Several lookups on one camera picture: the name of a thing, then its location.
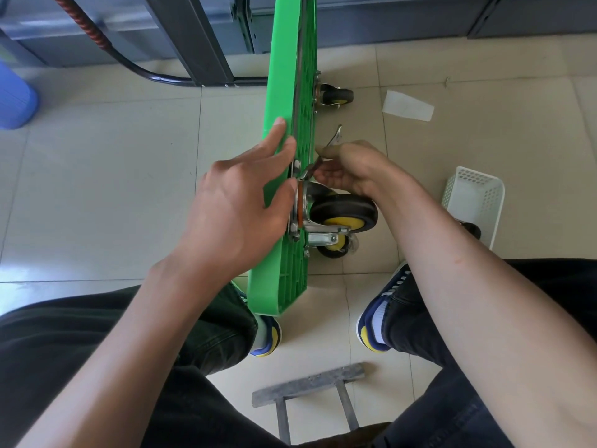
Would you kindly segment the person's right forearm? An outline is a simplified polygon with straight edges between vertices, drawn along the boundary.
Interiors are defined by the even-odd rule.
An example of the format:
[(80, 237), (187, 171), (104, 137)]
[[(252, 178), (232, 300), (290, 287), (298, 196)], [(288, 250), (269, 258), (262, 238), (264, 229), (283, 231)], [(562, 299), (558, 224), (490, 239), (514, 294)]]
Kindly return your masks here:
[(374, 177), (438, 331), (513, 445), (597, 448), (597, 342), (411, 175), (390, 165)]

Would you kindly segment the person's blue yellow shoe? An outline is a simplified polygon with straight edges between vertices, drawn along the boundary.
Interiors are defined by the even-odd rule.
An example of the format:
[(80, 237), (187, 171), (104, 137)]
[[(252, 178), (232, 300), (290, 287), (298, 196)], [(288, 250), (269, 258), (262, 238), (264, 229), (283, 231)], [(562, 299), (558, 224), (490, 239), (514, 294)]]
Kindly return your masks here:
[(279, 322), (273, 316), (252, 313), (243, 289), (236, 281), (231, 281), (230, 284), (235, 288), (234, 327), (240, 337), (243, 354), (254, 357), (272, 354), (282, 339)]
[(375, 353), (388, 352), (391, 348), (383, 341), (382, 323), (387, 305), (397, 289), (411, 275), (407, 261), (399, 264), (392, 277), (379, 294), (374, 297), (359, 316), (356, 335), (363, 346)]

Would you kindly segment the person's left blue yellow shoe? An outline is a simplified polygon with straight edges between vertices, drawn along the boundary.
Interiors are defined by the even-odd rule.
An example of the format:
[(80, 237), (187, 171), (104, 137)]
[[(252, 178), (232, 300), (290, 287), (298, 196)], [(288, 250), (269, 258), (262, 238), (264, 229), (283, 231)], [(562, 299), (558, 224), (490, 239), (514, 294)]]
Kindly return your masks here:
[(254, 357), (272, 354), (282, 339), (279, 322), (273, 316), (252, 313), (243, 289), (236, 281), (231, 281), (230, 284), (235, 288), (234, 327), (240, 337), (243, 354)]

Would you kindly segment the white plastic basket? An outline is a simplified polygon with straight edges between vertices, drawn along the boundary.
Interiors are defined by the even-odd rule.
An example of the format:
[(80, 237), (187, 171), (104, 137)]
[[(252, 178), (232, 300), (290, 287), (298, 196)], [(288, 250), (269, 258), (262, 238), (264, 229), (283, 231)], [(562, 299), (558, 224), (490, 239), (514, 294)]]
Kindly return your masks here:
[(453, 218), (480, 229), (480, 241), (492, 249), (505, 197), (504, 182), (493, 175), (458, 166), (444, 188), (441, 205)]

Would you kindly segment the silver metal wrench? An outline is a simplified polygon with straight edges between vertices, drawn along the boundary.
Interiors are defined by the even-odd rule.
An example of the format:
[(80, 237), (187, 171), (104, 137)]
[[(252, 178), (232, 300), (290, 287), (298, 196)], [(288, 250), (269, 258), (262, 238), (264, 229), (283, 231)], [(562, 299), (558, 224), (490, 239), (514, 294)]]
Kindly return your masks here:
[[(331, 146), (331, 145), (335, 144), (336, 142), (338, 142), (338, 140), (340, 138), (342, 127), (343, 126), (341, 124), (339, 124), (337, 126), (334, 136), (330, 139), (330, 141), (327, 143), (326, 146)], [(299, 175), (298, 179), (302, 180), (302, 181), (310, 180), (313, 177), (315, 171), (324, 163), (324, 161), (325, 161), (325, 159), (323, 157), (319, 156), (315, 162), (313, 162), (312, 164), (308, 165), (305, 168), (305, 170)]]

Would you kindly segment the large black yellow caster wheel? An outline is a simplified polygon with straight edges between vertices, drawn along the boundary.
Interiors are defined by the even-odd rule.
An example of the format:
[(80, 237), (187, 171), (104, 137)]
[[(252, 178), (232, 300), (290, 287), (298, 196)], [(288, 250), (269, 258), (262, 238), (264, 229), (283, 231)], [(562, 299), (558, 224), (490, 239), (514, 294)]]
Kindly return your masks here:
[(371, 230), (377, 225), (378, 210), (371, 199), (338, 194), (315, 181), (298, 181), (287, 233), (338, 233), (349, 235)]

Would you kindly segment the person's right blue yellow shoe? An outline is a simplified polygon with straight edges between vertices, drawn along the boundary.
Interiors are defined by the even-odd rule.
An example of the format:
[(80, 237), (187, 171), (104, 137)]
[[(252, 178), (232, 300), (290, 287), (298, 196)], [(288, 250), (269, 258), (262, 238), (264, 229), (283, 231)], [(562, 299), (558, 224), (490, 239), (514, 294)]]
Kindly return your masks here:
[(374, 297), (359, 316), (356, 335), (363, 346), (375, 353), (388, 352), (391, 348), (383, 341), (382, 323), (387, 305), (397, 289), (411, 275), (407, 261), (399, 264), (392, 277), (379, 294)]

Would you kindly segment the small black caster wheel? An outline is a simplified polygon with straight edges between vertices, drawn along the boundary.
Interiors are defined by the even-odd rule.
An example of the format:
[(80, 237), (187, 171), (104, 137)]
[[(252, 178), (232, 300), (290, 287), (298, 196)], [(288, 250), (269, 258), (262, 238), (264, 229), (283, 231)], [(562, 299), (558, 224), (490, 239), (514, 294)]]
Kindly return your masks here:
[(351, 89), (340, 88), (321, 81), (321, 72), (317, 71), (314, 79), (313, 92), (314, 106), (337, 108), (351, 104), (354, 101), (354, 92)]

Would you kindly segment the black yellow caster with brake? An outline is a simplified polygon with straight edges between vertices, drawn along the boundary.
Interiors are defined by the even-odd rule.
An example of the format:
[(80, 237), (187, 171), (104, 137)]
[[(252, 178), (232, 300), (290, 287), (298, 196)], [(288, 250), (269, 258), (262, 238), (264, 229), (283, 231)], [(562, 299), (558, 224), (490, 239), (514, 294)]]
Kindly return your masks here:
[(308, 233), (308, 246), (329, 259), (340, 259), (359, 248), (356, 235), (342, 233)]

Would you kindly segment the person's black trousers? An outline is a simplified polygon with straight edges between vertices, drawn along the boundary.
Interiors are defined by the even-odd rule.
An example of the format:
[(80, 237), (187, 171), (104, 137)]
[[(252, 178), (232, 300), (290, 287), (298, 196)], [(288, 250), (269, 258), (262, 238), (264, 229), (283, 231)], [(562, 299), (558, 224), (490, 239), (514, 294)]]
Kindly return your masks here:
[[(597, 340), (597, 260), (507, 263)], [(400, 265), (379, 294), (382, 335), (398, 352), (442, 370), (392, 423), (313, 441), (316, 448), (513, 448), (457, 366)], [(139, 286), (43, 301), (0, 317), (0, 448), (13, 448), (121, 318)], [(191, 329), (160, 393), (141, 448), (285, 448), (239, 413), (206, 378), (235, 366), (257, 333), (243, 292), (230, 283)]]

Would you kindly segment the blue plastic container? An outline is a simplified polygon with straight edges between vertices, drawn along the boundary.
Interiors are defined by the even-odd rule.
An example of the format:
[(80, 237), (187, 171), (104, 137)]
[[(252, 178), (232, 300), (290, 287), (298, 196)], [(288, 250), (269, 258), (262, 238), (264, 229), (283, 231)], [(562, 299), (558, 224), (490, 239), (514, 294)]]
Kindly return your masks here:
[(0, 61), (0, 129), (21, 128), (38, 109), (39, 95), (35, 89)]

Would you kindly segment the dark grey metal panel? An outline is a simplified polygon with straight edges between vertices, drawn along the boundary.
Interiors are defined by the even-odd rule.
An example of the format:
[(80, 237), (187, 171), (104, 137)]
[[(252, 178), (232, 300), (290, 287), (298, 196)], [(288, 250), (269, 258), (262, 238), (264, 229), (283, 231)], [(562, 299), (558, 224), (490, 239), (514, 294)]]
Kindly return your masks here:
[(200, 0), (145, 0), (145, 3), (189, 74), (191, 86), (234, 85), (234, 75)]

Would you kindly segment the person's right hand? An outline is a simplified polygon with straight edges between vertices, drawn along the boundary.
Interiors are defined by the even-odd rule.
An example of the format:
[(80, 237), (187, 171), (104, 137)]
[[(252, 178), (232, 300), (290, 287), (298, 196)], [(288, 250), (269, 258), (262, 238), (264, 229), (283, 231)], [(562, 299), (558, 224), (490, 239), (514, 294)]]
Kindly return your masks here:
[(324, 180), (313, 178), (333, 189), (340, 189), (352, 194), (366, 196), (379, 202), (388, 192), (395, 190), (405, 172), (393, 163), (387, 155), (364, 140), (354, 141), (359, 144), (359, 175), (353, 179)]

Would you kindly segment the grey metal stool frame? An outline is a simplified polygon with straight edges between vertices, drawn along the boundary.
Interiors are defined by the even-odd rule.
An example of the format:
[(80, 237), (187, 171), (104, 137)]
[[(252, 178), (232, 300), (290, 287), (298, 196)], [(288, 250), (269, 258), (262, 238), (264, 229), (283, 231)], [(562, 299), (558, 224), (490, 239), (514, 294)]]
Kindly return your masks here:
[(362, 363), (349, 364), (337, 369), (327, 370), (307, 377), (272, 385), (254, 391), (251, 404), (254, 408), (274, 404), (278, 420), (279, 438), (285, 444), (291, 444), (287, 401), (306, 395), (336, 389), (351, 431), (360, 428), (346, 384), (363, 379), (366, 376)]

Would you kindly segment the green plastic cart platform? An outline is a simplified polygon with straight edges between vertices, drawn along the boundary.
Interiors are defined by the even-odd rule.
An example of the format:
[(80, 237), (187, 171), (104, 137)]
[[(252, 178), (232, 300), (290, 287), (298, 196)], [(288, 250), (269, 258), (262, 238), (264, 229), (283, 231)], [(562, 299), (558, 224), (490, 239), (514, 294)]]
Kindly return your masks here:
[(302, 227), (308, 205), (302, 174), (314, 162), (315, 87), (317, 78), (317, 0), (276, 0), (266, 92), (264, 133), (276, 118), (287, 122), (296, 143), (287, 171), (264, 188), (270, 203), (290, 177), (298, 182), (286, 234), (248, 276), (248, 306), (258, 315), (281, 316), (306, 290), (308, 234)]

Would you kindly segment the white paper sheet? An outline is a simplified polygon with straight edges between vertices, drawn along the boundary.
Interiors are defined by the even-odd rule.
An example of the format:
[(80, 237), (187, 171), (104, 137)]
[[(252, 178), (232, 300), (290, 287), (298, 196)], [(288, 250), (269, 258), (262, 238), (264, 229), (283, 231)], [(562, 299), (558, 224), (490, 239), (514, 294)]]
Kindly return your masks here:
[(402, 92), (388, 90), (382, 112), (399, 118), (429, 122), (435, 107)]

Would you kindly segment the person's left forearm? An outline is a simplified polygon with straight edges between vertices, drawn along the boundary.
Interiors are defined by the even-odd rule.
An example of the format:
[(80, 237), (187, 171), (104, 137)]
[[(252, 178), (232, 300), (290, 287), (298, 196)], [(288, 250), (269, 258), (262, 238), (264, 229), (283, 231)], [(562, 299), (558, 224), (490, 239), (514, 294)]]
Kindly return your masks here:
[(123, 316), (16, 448), (139, 448), (191, 328), (234, 275), (173, 255), (151, 267)]

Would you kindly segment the person's left hand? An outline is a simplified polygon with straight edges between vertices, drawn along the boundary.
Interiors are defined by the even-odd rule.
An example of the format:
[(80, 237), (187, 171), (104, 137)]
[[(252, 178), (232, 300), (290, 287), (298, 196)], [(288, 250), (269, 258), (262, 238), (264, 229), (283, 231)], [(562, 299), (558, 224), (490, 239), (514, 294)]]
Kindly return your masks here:
[(228, 281), (260, 263), (287, 232), (267, 228), (264, 196), (295, 156), (293, 137), (280, 145), (286, 127), (276, 118), (261, 142), (202, 176), (183, 235), (165, 259), (174, 273)]

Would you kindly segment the grey metal cabinet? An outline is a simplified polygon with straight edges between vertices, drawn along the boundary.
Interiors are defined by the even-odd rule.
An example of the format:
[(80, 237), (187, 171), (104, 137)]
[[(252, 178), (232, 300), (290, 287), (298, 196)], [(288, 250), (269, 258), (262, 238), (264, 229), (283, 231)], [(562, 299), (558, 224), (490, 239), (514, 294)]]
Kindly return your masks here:
[[(145, 0), (75, 0), (132, 61), (176, 53)], [(264, 54), (275, 0), (199, 0), (225, 55)], [(319, 48), (438, 37), (597, 31), (597, 0), (317, 0)], [(0, 0), (0, 60), (20, 66), (113, 64), (55, 0)]]

